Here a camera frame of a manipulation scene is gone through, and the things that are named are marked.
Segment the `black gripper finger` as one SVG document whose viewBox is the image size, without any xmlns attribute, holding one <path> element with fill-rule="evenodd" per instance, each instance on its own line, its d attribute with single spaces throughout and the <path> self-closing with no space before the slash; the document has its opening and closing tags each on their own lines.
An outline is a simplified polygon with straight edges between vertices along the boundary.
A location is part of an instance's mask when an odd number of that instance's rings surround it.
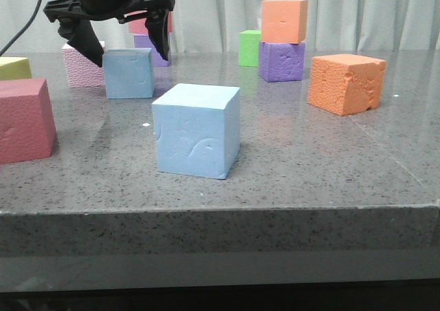
<svg viewBox="0 0 440 311">
<path fill-rule="evenodd" d="M 68 45 L 98 67 L 102 67 L 102 56 L 105 51 L 91 25 L 91 21 L 95 20 L 93 17 L 86 19 L 60 18 L 58 33 L 67 39 Z"/>
<path fill-rule="evenodd" d="M 167 61 L 169 56 L 168 10 L 151 10 L 147 12 L 145 26 L 148 36 L 160 56 Z"/>
</svg>

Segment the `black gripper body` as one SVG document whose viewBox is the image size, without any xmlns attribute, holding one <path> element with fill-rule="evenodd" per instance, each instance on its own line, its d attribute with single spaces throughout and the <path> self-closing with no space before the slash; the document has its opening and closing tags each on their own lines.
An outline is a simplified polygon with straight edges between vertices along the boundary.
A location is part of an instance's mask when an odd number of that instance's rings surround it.
<svg viewBox="0 0 440 311">
<path fill-rule="evenodd" d="M 124 23 L 132 12 L 172 11 L 175 0 L 54 0 L 43 11 L 54 22 L 63 19 L 105 21 L 117 19 Z"/>
</svg>

